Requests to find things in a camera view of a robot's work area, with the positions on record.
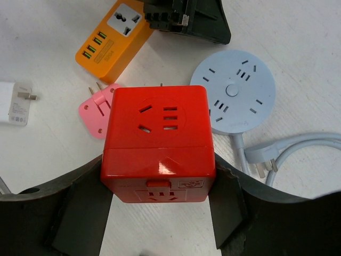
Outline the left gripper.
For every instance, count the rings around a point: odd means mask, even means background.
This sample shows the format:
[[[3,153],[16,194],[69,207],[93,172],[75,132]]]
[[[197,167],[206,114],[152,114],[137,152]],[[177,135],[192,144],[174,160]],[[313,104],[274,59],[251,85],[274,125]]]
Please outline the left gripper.
[[[231,31],[225,17],[222,1],[143,1],[144,18],[151,29],[181,32],[186,27],[186,35],[227,45]]]

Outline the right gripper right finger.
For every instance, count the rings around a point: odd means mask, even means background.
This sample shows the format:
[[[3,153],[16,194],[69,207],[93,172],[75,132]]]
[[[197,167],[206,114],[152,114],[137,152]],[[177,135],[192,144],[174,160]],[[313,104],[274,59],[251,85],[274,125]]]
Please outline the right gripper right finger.
[[[269,187],[215,157],[209,192],[222,255],[340,255],[340,192],[314,199]]]

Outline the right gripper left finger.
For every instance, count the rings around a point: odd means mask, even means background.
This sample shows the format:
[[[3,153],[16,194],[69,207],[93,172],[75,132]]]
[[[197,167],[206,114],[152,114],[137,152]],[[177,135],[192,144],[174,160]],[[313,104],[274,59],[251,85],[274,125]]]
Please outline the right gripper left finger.
[[[99,255],[113,193],[102,156],[18,194],[1,195],[1,255]]]

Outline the blue round power socket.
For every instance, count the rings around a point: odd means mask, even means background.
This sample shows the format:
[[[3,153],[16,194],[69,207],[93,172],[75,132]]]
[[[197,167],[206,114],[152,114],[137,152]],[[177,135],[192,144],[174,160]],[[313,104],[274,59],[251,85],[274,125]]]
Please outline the blue round power socket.
[[[216,134],[245,133],[263,123],[274,107],[273,75],[260,58],[246,51],[212,54],[197,66],[190,83],[206,89]]]

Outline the orange power strip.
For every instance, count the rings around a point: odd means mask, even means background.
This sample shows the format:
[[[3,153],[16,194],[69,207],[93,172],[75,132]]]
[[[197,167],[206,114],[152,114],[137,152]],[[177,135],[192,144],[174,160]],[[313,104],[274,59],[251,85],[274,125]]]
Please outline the orange power strip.
[[[152,33],[142,2],[116,1],[80,47],[75,60],[100,81],[114,83]]]

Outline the pink plug adapter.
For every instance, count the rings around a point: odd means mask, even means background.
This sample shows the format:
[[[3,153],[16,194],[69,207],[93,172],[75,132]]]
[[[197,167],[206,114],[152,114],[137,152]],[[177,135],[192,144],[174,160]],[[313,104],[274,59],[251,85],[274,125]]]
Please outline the pink plug adapter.
[[[94,92],[91,87],[88,88],[91,97],[80,104],[78,113],[87,130],[93,137],[105,139],[113,95],[115,90],[120,88],[120,85],[112,83],[107,87],[102,88],[99,83],[96,84],[99,87],[99,90]]]

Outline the red cube socket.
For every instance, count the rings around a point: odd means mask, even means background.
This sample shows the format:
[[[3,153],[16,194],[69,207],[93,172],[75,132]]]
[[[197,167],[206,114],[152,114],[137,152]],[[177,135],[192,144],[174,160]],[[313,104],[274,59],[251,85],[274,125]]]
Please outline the red cube socket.
[[[216,178],[206,89],[117,89],[100,178],[124,203],[203,202]]]

